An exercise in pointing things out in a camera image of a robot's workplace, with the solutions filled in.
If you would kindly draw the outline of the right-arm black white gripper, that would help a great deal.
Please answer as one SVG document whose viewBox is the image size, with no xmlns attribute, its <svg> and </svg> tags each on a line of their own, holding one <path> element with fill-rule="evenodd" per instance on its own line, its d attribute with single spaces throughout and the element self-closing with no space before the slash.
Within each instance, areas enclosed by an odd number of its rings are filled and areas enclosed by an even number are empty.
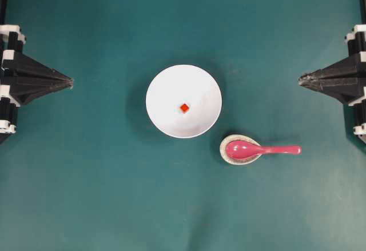
<svg viewBox="0 0 366 251">
<path fill-rule="evenodd" d="M 365 143 L 365 24 L 345 36 L 349 57 L 328 67 L 303 74 L 299 85 L 328 95 L 353 109 L 354 135 Z M 357 77 L 358 79 L 340 79 Z"/>
</svg>

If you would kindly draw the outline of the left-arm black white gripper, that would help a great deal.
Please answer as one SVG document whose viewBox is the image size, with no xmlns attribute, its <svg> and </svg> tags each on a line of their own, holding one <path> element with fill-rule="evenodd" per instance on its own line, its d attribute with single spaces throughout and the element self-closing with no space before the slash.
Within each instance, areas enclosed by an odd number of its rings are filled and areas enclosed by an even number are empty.
<svg viewBox="0 0 366 251">
<path fill-rule="evenodd" d="M 70 77 L 22 54 L 25 43 L 19 25 L 1 25 L 1 144 L 17 131 L 20 106 L 74 85 Z M 43 85 L 14 83 L 15 74 L 60 81 L 46 80 Z"/>
</svg>

